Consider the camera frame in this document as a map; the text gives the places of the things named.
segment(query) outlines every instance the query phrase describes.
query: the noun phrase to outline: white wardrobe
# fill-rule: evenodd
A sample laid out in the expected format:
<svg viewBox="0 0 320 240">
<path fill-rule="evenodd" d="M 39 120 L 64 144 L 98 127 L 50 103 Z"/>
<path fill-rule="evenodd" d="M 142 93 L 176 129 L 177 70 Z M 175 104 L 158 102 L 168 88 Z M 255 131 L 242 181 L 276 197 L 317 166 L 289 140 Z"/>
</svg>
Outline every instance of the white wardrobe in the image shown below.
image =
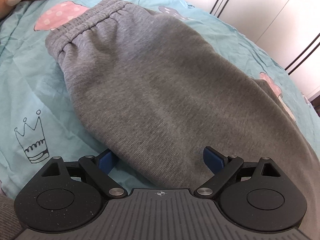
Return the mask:
<svg viewBox="0 0 320 240">
<path fill-rule="evenodd" d="M 320 0 L 186 1 L 264 49 L 310 101 L 320 95 Z"/>
</svg>

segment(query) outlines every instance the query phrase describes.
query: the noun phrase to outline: ribbed gray surface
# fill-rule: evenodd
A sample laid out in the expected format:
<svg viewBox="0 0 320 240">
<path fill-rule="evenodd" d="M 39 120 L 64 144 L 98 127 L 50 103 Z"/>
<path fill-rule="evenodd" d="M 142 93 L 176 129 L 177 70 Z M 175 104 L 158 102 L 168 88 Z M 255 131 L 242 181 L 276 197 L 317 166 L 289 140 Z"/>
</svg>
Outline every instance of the ribbed gray surface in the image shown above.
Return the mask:
<svg viewBox="0 0 320 240">
<path fill-rule="evenodd" d="M 258 234 L 226 220 L 211 200 L 188 190 L 135 189 L 125 199 L 111 200 L 89 225 L 63 234 L 25 230 L 18 240 L 306 240 L 296 229 Z"/>
</svg>

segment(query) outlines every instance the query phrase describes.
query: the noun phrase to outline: polka dot mushroom print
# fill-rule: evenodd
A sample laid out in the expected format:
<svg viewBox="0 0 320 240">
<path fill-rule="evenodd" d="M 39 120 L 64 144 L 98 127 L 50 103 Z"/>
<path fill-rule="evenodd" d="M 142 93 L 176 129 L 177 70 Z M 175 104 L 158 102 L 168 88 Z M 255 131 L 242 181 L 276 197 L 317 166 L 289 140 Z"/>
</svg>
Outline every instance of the polka dot mushroom print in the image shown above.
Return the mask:
<svg viewBox="0 0 320 240">
<path fill-rule="evenodd" d="M 179 14 L 176 9 L 172 9 L 170 7 L 159 6 L 159 11 L 165 14 L 171 15 L 173 17 L 176 17 L 179 20 L 188 20 L 187 17 L 183 17 L 181 14 Z"/>
<path fill-rule="evenodd" d="M 89 8 L 75 4 L 72 1 L 57 4 L 40 16 L 34 29 L 35 31 L 53 30 L 70 20 L 77 18 L 88 9 Z"/>
<path fill-rule="evenodd" d="M 277 98 L 281 102 L 281 104 L 284 107 L 284 109 L 288 112 L 290 117 L 294 121 L 296 121 L 296 118 L 295 118 L 293 112 L 291 111 L 291 109 L 286 105 L 286 103 L 282 99 L 282 90 L 281 90 L 281 88 L 278 85 L 276 85 L 275 82 L 273 81 L 273 79 L 270 78 L 266 73 L 261 72 L 260 73 L 260 79 L 263 79 L 263 80 L 267 81 L 268 85 L 270 86 L 272 91 L 275 93 L 275 95 L 277 96 Z"/>
</svg>

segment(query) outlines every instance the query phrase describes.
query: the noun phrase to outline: crosshair marking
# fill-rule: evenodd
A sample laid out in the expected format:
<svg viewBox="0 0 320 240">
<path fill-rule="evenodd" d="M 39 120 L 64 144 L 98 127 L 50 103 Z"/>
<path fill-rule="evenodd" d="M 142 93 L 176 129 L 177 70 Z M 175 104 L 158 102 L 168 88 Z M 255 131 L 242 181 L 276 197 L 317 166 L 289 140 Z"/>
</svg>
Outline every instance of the crosshair marking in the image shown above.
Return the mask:
<svg viewBox="0 0 320 240">
<path fill-rule="evenodd" d="M 159 191 L 159 192 L 157 192 L 157 193 L 155 193 L 155 194 L 157 194 L 157 195 L 159 195 L 160 197 L 162 197 L 162 196 L 164 196 L 164 195 L 167 194 L 167 193 L 164 193 L 163 191 Z"/>
</svg>

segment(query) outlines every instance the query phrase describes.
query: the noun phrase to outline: bed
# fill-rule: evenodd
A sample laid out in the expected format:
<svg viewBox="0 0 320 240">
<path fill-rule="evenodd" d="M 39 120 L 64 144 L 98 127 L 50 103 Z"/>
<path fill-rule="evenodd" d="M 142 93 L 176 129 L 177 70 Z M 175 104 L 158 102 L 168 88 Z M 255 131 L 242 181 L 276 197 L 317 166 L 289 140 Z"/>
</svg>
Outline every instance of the bed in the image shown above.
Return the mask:
<svg viewBox="0 0 320 240">
<path fill-rule="evenodd" d="M 0 22 L 0 180 L 10 198 L 49 158 L 75 161 L 106 147 L 76 117 L 64 76 L 44 46 L 51 29 L 101 0 L 21 2 Z M 214 50 L 248 76 L 264 79 L 320 156 L 320 118 L 287 73 L 235 28 L 183 0 L 126 0 L 169 14 L 196 30 Z M 61 16 L 62 22 L 54 15 Z M 41 155 L 34 157 L 37 150 Z M 129 192 L 154 185 L 120 161 L 109 174 Z"/>
</svg>

